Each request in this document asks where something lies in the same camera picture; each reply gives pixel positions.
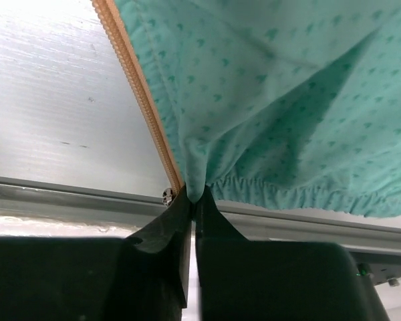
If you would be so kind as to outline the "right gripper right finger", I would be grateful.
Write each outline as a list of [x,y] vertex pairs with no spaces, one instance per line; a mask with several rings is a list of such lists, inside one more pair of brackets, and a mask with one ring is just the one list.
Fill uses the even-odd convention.
[[385,320],[368,276],[335,243],[251,241],[217,209],[196,204],[203,320]]

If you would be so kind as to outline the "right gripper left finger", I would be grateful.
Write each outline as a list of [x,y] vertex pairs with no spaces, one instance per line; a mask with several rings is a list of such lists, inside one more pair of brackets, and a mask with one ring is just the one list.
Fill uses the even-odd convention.
[[0,237],[0,320],[180,320],[191,204],[117,237]]

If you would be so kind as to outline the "silver zipper slider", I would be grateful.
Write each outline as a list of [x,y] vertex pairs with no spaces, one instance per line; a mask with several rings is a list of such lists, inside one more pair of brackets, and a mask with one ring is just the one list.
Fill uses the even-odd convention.
[[175,198],[172,188],[166,188],[162,193],[162,203],[169,207]]

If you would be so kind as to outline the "orange and teal hooded jacket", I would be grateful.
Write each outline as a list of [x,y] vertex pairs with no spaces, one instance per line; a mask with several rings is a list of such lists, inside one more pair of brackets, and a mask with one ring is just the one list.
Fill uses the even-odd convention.
[[401,215],[401,1],[94,1],[174,191]]

